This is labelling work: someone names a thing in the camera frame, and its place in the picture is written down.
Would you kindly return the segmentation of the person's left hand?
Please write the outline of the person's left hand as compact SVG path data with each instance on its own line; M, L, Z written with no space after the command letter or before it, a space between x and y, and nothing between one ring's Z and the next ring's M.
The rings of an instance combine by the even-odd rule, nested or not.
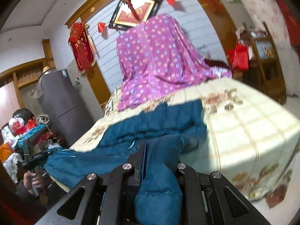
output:
M45 188L42 172L39 169L35 172L27 171L23 176L23 185L31 195L36 196L34 187L36 189Z

